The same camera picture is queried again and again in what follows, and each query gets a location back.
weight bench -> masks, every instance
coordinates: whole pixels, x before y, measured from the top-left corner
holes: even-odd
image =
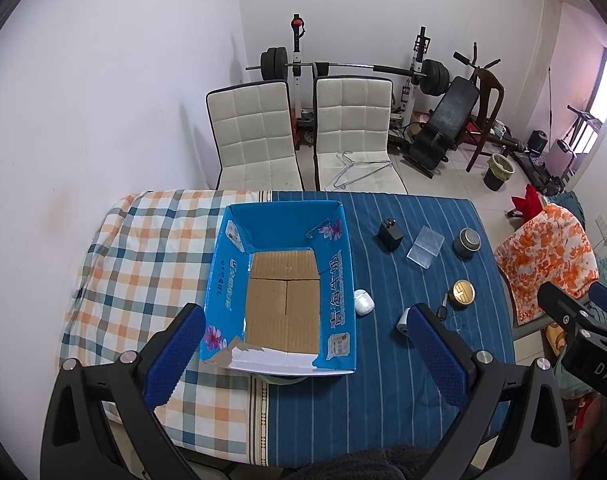
[[[221,171],[216,189],[301,191],[285,81],[260,81],[206,96]]]
[[[455,139],[470,118],[477,99],[477,86],[468,79],[455,77],[403,158],[416,170],[432,178],[432,171],[439,162],[447,161],[447,150],[456,146]]]

black speaker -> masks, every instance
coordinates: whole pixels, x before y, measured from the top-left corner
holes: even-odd
[[[542,130],[534,130],[528,140],[528,150],[538,155],[541,155],[548,144],[548,135]]]

window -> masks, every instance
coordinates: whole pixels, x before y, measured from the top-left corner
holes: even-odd
[[[596,92],[589,106],[589,113],[604,123],[607,119],[607,50],[604,53],[605,63],[599,81],[595,85]],[[575,153],[589,153],[597,141],[599,128],[593,128],[588,122],[580,119],[570,140],[570,147]]]

chair seat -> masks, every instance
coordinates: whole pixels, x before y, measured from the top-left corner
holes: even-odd
[[[296,157],[222,168],[218,189],[302,191]]]
[[[365,162],[373,160],[390,160],[387,152],[357,152],[348,153],[355,162]],[[350,182],[361,176],[368,175],[354,184],[348,184],[345,189],[334,186],[334,180],[339,172],[345,167],[344,162],[339,158],[339,153],[318,153],[317,171],[319,174],[319,189],[322,191],[355,191],[355,192],[374,192],[374,193],[395,193],[408,194],[406,188],[394,169],[394,166],[388,166],[382,170],[372,173],[384,166],[384,164],[369,164],[366,166],[354,166],[344,173],[338,185],[344,182]]]

dark blanket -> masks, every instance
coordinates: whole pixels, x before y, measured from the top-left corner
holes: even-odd
[[[431,452],[412,446],[369,449],[302,467],[288,475],[288,480],[407,480],[417,474]],[[480,472],[469,466],[461,478],[473,478]]]

